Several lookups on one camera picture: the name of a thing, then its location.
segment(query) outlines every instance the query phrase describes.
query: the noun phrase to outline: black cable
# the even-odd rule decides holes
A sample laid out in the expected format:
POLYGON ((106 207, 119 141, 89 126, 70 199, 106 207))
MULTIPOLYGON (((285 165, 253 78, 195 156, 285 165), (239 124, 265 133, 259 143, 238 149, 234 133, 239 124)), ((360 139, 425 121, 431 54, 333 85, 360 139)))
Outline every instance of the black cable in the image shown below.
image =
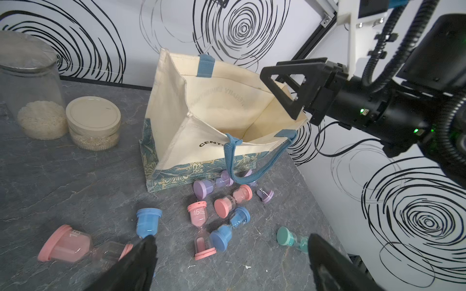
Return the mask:
POLYGON ((364 68, 363 76, 361 78, 361 82, 363 83, 364 87, 369 87, 372 83, 372 74, 374 74, 374 69, 377 66, 378 60, 384 53, 385 45, 387 44, 387 37, 389 37, 395 28, 398 20, 401 17, 406 5, 399 6, 395 8, 387 22, 382 29, 381 34, 379 35, 379 39, 377 40, 376 47, 374 48, 373 54, 370 56, 369 60, 367 61, 366 67, 364 68))
POLYGON ((349 152, 350 150, 354 149, 355 147, 357 147, 358 145, 360 145, 360 144, 363 143, 363 142, 368 142, 368 141, 381 142, 381 140, 376 139, 376 138, 366 138, 366 139, 363 139, 363 140, 358 141, 357 143, 353 144, 352 146, 350 146, 350 147, 347 148, 347 149, 342 150, 342 151, 339 152, 339 153, 336 153, 336 154, 333 154, 333 155, 323 154, 323 153, 321 153, 321 152, 317 149, 317 146, 316 146, 316 144, 317 144, 317 139, 319 138, 320 134, 321 134, 327 127, 329 127, 330 125, 333 125, 333 124, 337 124, 337 123, 341 123, 341 122, 339 122, 339 121, 331 122, 329 125, 326 125, 326 126, 324 126, 324 128, 322 128, 321 130, 319 130, 319 132, 318 132, 317 135, 315 136, 315 139, 314 139, 314 147, 315 147, 315 149, 317 150, 317 152, 318 152, 319 154, 321 154, 322 156, 327 156, 327 157, 333 158, 333 157, 341 156, 341 155, 343 155, 343 154, 349 152))
POLYGON ((395 76, 401 66, 406 62, 414 49, 416 43, 424 32, 427 23, 429 22, 435 8, 440 0, 424 0, 419 7, 414 20, 412 21, 408 32, 401 41, 397 52, 385 66, 384 71, 377 79, 369 85, 369 91, 375 93, 384 88, 387 83, 395 76))
POLYGON ((465 156, 458 151, 456 145, 450 139, 450 131, 458 111, 465 106, 466 89, 461 89, 457 94, 448 100, 440 110, 436 126, 437 148, 439 153, 449 163, 457 163, 466 166, 465 156))

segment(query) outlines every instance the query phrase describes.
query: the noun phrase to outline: bag handle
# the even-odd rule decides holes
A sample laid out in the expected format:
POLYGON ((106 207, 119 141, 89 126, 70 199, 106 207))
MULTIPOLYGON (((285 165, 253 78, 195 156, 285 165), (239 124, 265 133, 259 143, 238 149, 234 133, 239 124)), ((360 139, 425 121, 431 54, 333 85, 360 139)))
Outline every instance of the bag handle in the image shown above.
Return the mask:
POLYGON ((290 146, 293 144, 294 139, 297 137, 298 132, 296 130, 292 129, 283 129, 280 132, 278 132, 275 136, 276 137, 286 137, 288 138, 286 142, 284 142, 280 148, 278 149, 277 153, 270 159, 270 161, 267 162, 267 164, 262 167, 261 169, 257 170, 255 173, 253 173, 250 176, 247 177, 237 177, 234 172, 234 152, 236 149, 236 146, 239 146, 240 144, 243 143, 243 140, 238 139, 236 137, 231 136, 230 134, 226 134, 228 138, 230 139, 230 142, 227 142, 223 146, 223 151, 225 152, 225 164, 226 164, 226 171, 230 175, 230 177, 233 179, 238 184, 248 184, 254 181, 257 181, 259 178, 261 178, 265 172, 270 169, 275 163, 275 161, 282 155, 282 153, 290 146))
POLYGON ((212 78, 213 66, 215 59, 208 54, 199 55, 199 65, 197 77, 212 78))

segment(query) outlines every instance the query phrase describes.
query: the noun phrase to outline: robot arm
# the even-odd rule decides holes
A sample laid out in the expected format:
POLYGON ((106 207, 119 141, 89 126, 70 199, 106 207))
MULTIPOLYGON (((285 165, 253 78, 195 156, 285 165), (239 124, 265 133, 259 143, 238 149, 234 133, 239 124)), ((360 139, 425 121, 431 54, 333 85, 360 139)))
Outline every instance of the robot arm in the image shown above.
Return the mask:
POLYGON ((466 15, 439 17, 414 50, 439 2, 424 0, 398 51, 372 82, 374 68, 386 54, 385 43, 395 38, 392 30, 404 5, 396 7, 386 19, 388 1, 361 2, 366 6, 384 2, 385 11, 372 7, 373 14, 367 15, 370 12, 364 14, 354 1, 340 0, 337 22, 349 23, 350 27, 347 66, 326 58, 278 62, 263 68, 262 81, 292 118, 303 109, 312 114, 310 122, 314 125, 330 116, 345 128, 355 127, 377 137, 388 157, 416 143, 449 178, 465 187, 466 15), (377 22, 384 22, 380 34, 375 30, 377 22), (375 48, 370 50, 368 43, 371 47, 376 43, 375 48), (368 55, 362 78, 353 76, 357 58, 368 55), (304 75, 303 82, 298 84, 292 74, 304 75), (397 84, 392 80, 395 74, 406 81, 397 84), (279 75, 295 90, 294 100, 279 89, 272 75, 279 75))

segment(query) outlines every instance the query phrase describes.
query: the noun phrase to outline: grains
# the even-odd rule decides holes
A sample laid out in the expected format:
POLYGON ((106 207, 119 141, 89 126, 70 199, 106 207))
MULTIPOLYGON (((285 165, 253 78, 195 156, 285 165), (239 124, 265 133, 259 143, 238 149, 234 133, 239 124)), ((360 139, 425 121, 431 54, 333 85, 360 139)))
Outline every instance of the grains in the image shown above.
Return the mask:
POLYGON ((69 129, 69 134, 73 142, 82 149, 88 150, 104 150, 116 146, 120 139, 120 132, 105 136, 105 137, 88 137, 76 133, 73 129, 69 129))
POLYGON ((18 124, 30 138, 52 140, 68 131, 65 109, 52 101, 34 101, 18 111, 18 124))

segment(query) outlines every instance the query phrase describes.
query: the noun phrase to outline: glass jar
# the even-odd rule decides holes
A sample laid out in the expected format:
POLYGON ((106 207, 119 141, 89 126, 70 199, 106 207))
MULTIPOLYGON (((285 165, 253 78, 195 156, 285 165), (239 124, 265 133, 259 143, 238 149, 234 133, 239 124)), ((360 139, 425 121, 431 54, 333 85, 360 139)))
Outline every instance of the glass jar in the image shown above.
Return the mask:
POLYGON ((0 31, 0 88, 23 132, 53 140, 68 131, 56 52, 40 39, 0 31))
POLYGON ((78 147, 104 150, 116 146, 120 139, 121 114, 107 99, 84 96, 66 107, 66 118, 71 139, 78 147))

